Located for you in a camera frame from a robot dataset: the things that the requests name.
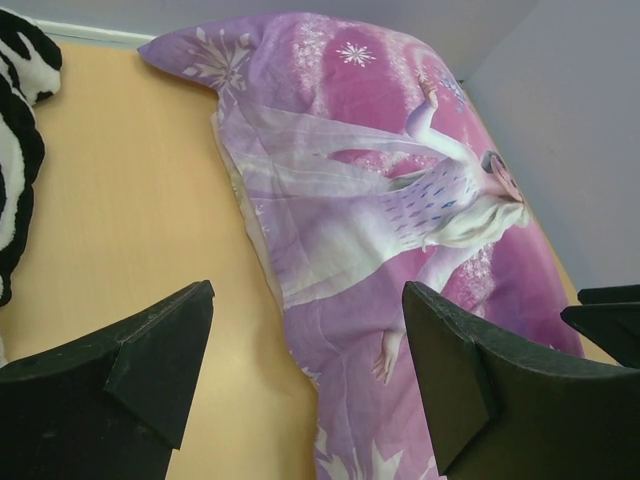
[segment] black plastic part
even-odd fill
[[[562,320],[620,365],[640,368],[640,285],[581,290]]]
[[[640,478],[640,371],[534,344],[421,284],[407,284],[403,306],[441,475]]]
[[[0,369],[0,478],[160,480],[186,427],[208,281]]]
[[[586,288],[578,292],[578,301],[583,305],[640,302],[640,285]]]

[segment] character's hand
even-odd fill
[[[383,380],[387,385],[393,375],[393,369],[398,361],[400,342],[405,332],[401,330],[385,330],[382,334],[382,348],[380,356],[373,365],[373,374],[376,380]]]
[[[420,90],[422,90],[422,94],[424,95],[425,100],[429,104],[431,108],[434,110],[438,109],[438,96],[436,95],[436,90],[438,89],[437,85],[429,80],[425,76],[418,77],[418,84],[420,85]]]

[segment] stuffed animal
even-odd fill
[[[15,70],[12,86],[30,105],[60,89],[62,53],[32,19],[0,8],[0,54]]]
[[[45,155],[31,105],[60,89],[61,67],[60,48],[33,20],[0,8],[0,306],[11,299]]]

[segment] blonde hair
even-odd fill
[[[481,195],[463,211],[451,215],[424,240],[429,245],[453,248],[482,247],[497,242],[516,225],[526,227],[530,215],[523,202],[495,195]]]

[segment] character's face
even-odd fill
[[[507,169],[507,166],[504,164],[502,159],[495,154],[492,154],[491,157],[491,169],[496,176],[496,179],[500,182],[500,184],[504,187],[509,195],[511,195],[516,201],[523,202],[522,194],[518,189],[518,185],[515,180],[511,176],[511,173]]]

